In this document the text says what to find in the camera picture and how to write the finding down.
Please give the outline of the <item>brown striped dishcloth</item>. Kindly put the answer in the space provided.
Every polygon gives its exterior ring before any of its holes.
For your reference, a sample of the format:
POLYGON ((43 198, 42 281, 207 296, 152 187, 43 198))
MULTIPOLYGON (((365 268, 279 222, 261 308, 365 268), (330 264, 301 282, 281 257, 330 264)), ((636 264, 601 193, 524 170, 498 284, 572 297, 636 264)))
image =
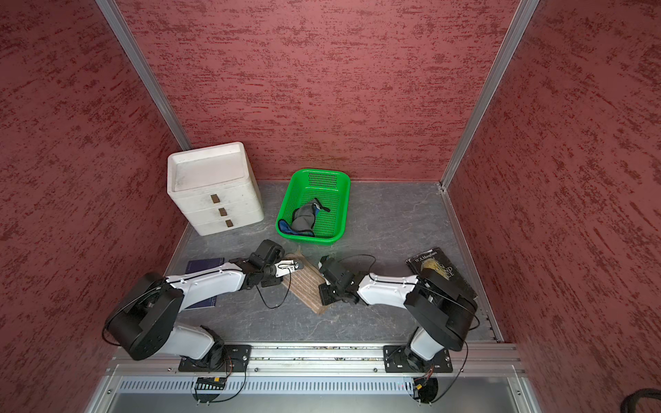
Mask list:
POLYGON ((290 286, 289 275, 284 276, 283 283, 290 289, 304 305, 313 313, 322 315, 329 306, 322 304, 318 287, 325 284, 325 279, 318 271, 316 264, 310 263, 300 254, 287 254, 287 260, 294 260, 302 265, 301 268, 293 272, 294 285, 290 286))

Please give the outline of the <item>grey blue cloth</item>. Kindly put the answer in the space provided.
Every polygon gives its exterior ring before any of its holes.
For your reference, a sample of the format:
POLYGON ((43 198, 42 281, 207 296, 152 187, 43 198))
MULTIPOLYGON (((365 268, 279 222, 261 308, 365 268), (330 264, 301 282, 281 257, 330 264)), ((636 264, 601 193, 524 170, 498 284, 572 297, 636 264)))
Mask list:
POLYGON ((318 198, 314 198, 305 205, 297 208, 292 213, 292 218, 287 221, 278 220, 278 229, 285 235, 315 237, 314 227, 320 212, 330 213, 332 210, 323 206, 318 198))

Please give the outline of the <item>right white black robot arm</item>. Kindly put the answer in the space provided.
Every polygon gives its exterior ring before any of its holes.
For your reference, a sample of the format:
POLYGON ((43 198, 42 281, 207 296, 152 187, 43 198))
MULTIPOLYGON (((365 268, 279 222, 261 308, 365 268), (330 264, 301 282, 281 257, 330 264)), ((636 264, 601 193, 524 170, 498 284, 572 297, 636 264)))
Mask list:
POLYGON ((318 270, 324 278, 318 290, 325 306, 341 301, 391 306, 411 314, 417 327, 407 344, 384 348, 389 373, 423 373, 439 363, 438 356, 464 348, 478 305, 432 268, 407 277, 356 274, 341 260, 324 256, 318 270))

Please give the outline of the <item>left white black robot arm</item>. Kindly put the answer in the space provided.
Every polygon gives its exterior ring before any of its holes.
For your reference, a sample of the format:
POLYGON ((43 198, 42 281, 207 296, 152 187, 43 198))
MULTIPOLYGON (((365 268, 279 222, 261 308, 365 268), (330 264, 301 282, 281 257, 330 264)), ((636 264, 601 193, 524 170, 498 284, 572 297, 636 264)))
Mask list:
POLYGON ((277 286, 301 268, 301 262, 285 258, 280 244, 266 239, 248 258, 184 275, 148 273, 112 310, 102 339, 134 361, 165 354, 179 356, 185 371, 229 370, 232 358, 220 335, 206 326, 180 323, 179 314, 212 297, 277 286))

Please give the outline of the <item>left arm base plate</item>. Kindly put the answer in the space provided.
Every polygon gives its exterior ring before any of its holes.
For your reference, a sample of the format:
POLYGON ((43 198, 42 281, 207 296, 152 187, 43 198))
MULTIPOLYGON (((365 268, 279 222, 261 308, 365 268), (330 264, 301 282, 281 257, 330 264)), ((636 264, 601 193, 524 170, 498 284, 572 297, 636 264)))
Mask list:
POLYGON ((214 346, 210 356, 196 361, 183 357, 179 363, 180 373, 245 373, 251 360, 252 347, 248 344, 225 344, 214 346))

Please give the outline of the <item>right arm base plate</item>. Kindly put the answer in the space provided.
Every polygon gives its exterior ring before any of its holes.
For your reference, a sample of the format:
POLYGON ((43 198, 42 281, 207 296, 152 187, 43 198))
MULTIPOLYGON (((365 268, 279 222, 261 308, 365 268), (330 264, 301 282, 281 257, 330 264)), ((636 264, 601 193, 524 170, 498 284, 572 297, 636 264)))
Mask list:
POLYGON ((387 373, 452 373, 453 365, 449 351, 443 349, 430 361, 425 361, 405 346, 387 345, 383 347, 383 360, 387 373))

